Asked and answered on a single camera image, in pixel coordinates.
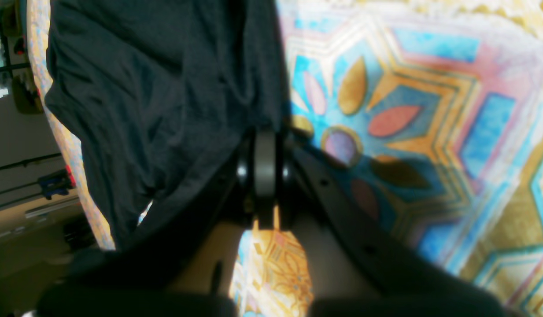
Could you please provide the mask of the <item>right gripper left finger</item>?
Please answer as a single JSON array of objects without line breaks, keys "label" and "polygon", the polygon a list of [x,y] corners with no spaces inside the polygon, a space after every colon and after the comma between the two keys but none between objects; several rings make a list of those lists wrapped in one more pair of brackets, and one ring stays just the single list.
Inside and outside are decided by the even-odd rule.
[{"label": "right gripper left finger", "polygon": [[256,220],[273,225],[277,135],[247,135],[211,180],[172,218],[154,203],[146,237],[48,289],[39,317],[236,317],[228,291],[241,237]]}]

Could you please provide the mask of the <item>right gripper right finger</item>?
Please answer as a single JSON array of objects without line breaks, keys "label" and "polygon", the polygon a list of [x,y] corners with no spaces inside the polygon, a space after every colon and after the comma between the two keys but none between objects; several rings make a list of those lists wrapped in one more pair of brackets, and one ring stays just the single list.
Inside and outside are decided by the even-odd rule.
[{"label": "right gripper right finger", "polygon": [[390,237],[291,135],[277,136],[276,148],[280,228],[306,254],[314,294],[308,316],[516,316]]}]

